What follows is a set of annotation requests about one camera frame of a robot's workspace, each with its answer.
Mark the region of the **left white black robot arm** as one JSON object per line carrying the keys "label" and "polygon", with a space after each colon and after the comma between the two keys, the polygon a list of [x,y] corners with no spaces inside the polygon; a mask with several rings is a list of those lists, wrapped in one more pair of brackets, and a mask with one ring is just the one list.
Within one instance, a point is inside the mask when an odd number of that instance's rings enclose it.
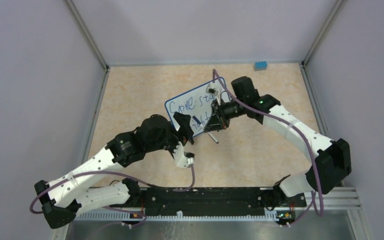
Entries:
{"label": "left white black robot arm", "polygon": [[71,223],[78,215],[107,207],[134,207],[140,202],[140,180],[126,176],[112,186],[92,188],[106,175],[121,175],[121,170],[141,161],[147,153],[168,151],[179,168],[193,168],[195,155],[184,146],[193,144],[192,117],[179,112],[173,115],[178,127],[159,114],[146,118],[132,131],[117,134],[96,155],[74,170],[52,181],[34,185],[35,201],[51,229]]}

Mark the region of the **dark blue marker cap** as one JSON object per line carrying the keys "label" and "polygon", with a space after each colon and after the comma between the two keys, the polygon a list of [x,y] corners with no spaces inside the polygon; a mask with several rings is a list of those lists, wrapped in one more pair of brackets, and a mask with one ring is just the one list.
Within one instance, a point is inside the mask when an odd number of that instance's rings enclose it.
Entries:
{"label": "dark blue marker cap", "polygon": [[201,125],[201,124],[202,124],[196,116],[192,116],[192,118],[194,119],[194,121],[195,121],[198,125]]}

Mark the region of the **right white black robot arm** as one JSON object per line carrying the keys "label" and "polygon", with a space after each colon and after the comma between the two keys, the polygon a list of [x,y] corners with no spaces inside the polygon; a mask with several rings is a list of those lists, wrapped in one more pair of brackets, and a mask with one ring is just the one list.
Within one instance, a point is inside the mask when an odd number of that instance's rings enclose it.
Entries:
{"label": "right white black robot arm", "polygon": [[311,129],[272,95],[261,96],[247,76],[233,80],[231,85],[234,94],[229,102],[221,99],[222,86],[214,81],[207,86],[206,92],[215,100],[204,132],[226,130],[231,119],[246,115],[283,136],[311,163],[308,171],[286,176],[274,185],[273,200],[277,205],[287,206],[294,196],[304,192],[326,195],[351,173],[351,151],[346,140],[333,140]]}

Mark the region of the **blue framed whiteboard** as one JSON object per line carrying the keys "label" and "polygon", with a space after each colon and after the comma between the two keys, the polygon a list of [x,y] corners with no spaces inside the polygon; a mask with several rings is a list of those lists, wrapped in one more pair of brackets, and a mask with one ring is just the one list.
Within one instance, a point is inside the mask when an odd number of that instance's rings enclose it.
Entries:
{"label": "blue framed whiteboard", "polygon": [[[204,126],[211,116],[211,103],[216,98],[206,93],[207,85],[212,82],[211,80],[205,82],[195,88],[192,88],[182,94],[179,94],[165,103],[165,109],[172,125],[178,129],[179,125],[174,119],[174,113],[190,115],[190,127],[193,130],[193,137],[199,136],[204,133]],[[196,116],[201,125],[198,125],[192,116]]]}

